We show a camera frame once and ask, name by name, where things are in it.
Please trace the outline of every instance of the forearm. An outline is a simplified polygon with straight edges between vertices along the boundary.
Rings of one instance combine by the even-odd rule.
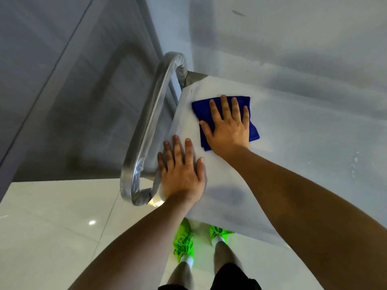
[[[170,197],[114,240],[70,290],[156,289],[177,228],[191,207],[190,200]]]
[[[329,190],[247,148],[237,149],[226,161],[323,287],[370,288],[370,281],[373,288],[386,286],[381,271],[387,267],[387,230],[379,223]]]

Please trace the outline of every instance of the metal handle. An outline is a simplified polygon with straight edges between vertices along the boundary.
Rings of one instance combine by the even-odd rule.
[[[173,72],[176,72],[180,86],[183,87],[188,69],[186,58],[182,53],[168,52],[159,63],[151,92],[141,111],[121,170],[121,196],[132,200],[136,206],[147,204],[153,197],[152,188],[140,190],[140,174],[144,169],[145,158],[153,140]]]

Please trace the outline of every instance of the finger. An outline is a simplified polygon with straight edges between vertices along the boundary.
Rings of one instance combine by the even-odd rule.
[[[214,121],[215,125],[218,122],[222,121],[222,117],[220,116],[220,113],[216,107],[214,100],[210,100],[210,111],[211,111],[212,120]]]
[[[249,109],[247,108],[247,106],[244,106],[244,107],[243,107],[243,119],[242,119],[242,123],[243,123],[243,125],[244,125],[246,128],[249,128],[249,124],[250,124],[250,114],[249,114]]]
[[[175,165],[182,165],[183,157],[181,155],[180,139],[177,135],[173,136],[173,153],[175,155]]]
[[[164,154],[167,160],[168,171],[170,171],[175,166],[175,161],[173,160],[171,146],[168,141],[164,141]]]
[[[199,124],[202,127],[203,133],[206,136],[207,141],[209,141],[214,136],[210,126],[205,121],[200,121]]]
[[[233,118],[235,121],[241,122],[241,112],[239,111],[238,100],[234,97],[231,99],[231,104],[233,107]]]
[[[157,162],[159,163],[159,170],[161,172],[161,176],[164,176],[165,174],[167,174],[167,168],[165,167],[162,153],[157,154]]]
[[[197,179],[200,181],[200,182],[205,182],[206,181],[206,178],[205,178],[205,168],[204,168],[204,158],[200,158],[197,160],[196,162],[196,175],[197,175]]]
[[[221,95],[220,102],[222,103],[223,120],[230,120],[232,116],[226,95]]]
[[[187,166],[193,166],[194,164],[194,148],[192,146],[192,141],[190,138],[185,140],[185,164]]]

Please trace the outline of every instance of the green shoe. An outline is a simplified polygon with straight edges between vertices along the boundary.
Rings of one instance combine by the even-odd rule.
[[[177,230],[175,240],[173,241],[173,254],[177,257],[177,262],[180,262],[181,257],[187,254],[194,257],[194,246],[192,242],[191,226],[186,218],[181,222]]]
[[[225,243],[227,244],[227,237],[228,237],[230,234],[234,234],[234,232],[229,231],[229,230],[226,230],[226,229],[222,229],[222,228],[220,228],[220,227],[216,227],[216,226],[210,225],[211,244],[212,244],[212,240],[213,240],[216,236],[221,236],[221,237],[225,240]]]

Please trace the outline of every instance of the scuff mark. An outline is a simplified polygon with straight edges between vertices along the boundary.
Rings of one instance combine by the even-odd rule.
[[[233,10],[233,13],[234,13],[235,15],[238,15],[238,16],[246,17],[246,15],[244,15],[244,14],[242,14],[242,13],[236,11],[236,10]]]

